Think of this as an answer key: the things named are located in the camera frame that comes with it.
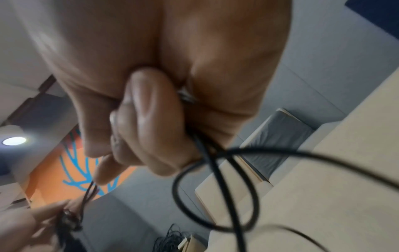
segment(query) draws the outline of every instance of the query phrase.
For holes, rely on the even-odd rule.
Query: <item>skin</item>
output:
[[[9,210],[1,213],[1,251],[53,252],[58,250],[54,219],[64,209],[78,214],[82,200],[83,196],[40,208]]]
[[[291,21],[291,0],[13,4],[74,103],[86,155],[105,156],[98,184],[129,165],[168,176],[200,158],[185,125],[227,146],[256,115]]]

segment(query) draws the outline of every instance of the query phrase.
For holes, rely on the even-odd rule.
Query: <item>beige table surface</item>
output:
[[[399,69],[314,152],[399,181]],[[399,193],[333,166],[304,160],[261,199],[258,228],[246,239],[251,252],[320,251],[295,234],[259,228],[267,223],[300,230],[332,252],[399,251]],[[207,251],[236,251],[234,236],[223,235]]]

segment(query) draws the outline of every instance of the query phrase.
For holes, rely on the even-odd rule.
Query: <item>light fixture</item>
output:
[[[20,145],[26,142],[25,137],[10,137],[5,140],[3,140],[2,144],[7,145],[7,146],[14,146],[14,145]]]
[[[21,127],[16,125],[6,125],[0,127],[0,145],[9,147],[23,144],[26,141],[27,138]]]

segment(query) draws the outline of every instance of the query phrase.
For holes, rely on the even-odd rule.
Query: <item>gray cushion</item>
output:
[[[298,149],[314,130],[303,122],[276,111],[264,125],[257,136],[247,145]],[[288,156],[245,155],[243,159],[263,179],[268,180],[271,174],[288,158]]]

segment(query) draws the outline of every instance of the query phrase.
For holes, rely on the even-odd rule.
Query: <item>wall mural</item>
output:
[[[101,158],[84,155],[80,131],[74,128],[30,174],[25,193],[31,206],[39,207],[83,195],[100,161]],[[97,198],[114,190],[134,169],[127,169],[109,184],[101,186]]]

